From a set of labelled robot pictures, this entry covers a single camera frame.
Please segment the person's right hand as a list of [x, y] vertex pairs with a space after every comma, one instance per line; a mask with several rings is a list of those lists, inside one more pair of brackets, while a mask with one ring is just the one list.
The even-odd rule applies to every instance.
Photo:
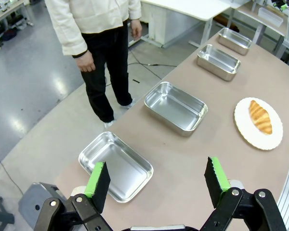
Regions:
[[91, 72], [96, 69], [90, 51], [86, 51], [82, 56], [75, 58], [75, 61], [81, 72]]

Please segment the person's left hand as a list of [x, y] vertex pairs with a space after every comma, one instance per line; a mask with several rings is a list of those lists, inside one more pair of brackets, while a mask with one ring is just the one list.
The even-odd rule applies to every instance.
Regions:
[[134, 41], [137, 41], [142, 36], [142, 25], [139, 19], [131, 20], [131, 35]]

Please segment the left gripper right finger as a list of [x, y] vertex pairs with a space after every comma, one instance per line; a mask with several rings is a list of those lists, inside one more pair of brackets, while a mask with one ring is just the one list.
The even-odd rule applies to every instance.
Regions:
[[285, 231], [276, 201], [268, 189], [254, 193], [232, 186], [217, 157], [209, 157], [204, 174], [214, 211], [202, 231], [225, 231], [233, 219], [244, 220], [250, 231]]

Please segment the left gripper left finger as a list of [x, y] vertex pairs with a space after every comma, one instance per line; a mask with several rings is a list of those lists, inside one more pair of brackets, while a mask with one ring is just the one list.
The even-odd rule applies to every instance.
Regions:
[[66, 201], [55, 197], [44, 201], [34, 230], [71, 231], [77, 225], [84, 225], [88, 231], [111, 230], [102, 217], [109, 184], [106, 162], [98, 162], [83, 193], [70, 196]]

